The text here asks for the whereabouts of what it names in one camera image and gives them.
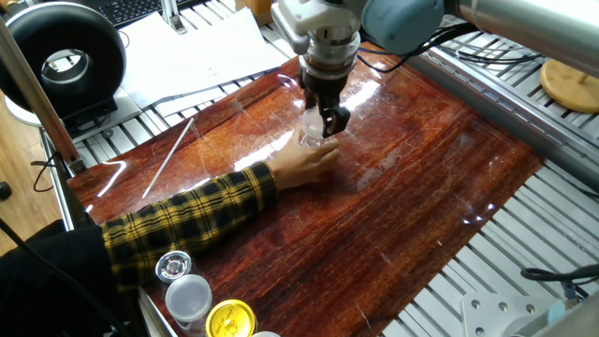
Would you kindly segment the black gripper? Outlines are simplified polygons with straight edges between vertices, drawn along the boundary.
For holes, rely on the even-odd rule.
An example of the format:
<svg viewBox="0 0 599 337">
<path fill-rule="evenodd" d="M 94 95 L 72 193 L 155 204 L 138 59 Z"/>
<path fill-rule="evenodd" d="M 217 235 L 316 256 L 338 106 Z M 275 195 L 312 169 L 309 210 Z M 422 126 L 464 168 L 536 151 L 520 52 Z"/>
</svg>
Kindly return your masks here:
<svg viewBox="0 0 599 337">
<path fill-rule="evenodd" d="M 311 75 L 306 69 L 300 70 L 299 85 L 305 98 L 305 109 L 318 106 L 323 121 L 322 137 L 328 138 L 345 130 L 351 112 L 340 106 L 340 95 L 347 84 L 347 76 L 335 80 L 325 80 Z"/>
</svg>

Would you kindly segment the bare person's hand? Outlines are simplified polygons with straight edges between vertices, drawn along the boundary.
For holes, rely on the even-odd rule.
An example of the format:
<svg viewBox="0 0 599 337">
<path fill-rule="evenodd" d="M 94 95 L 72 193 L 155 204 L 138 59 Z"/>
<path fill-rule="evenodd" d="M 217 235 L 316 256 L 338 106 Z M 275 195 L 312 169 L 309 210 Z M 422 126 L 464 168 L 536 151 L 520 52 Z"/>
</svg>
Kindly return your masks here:
<svg viewBox="0 0 599 337">
<path fill-rule="evenodd" d="M 300 144 L 300 136 L 301 129 L 297 128 L 280 152 L 268 162 L 279 191 L 314 182 L 341 156 L 337 140 L 309 148 Z"/>
</svg>

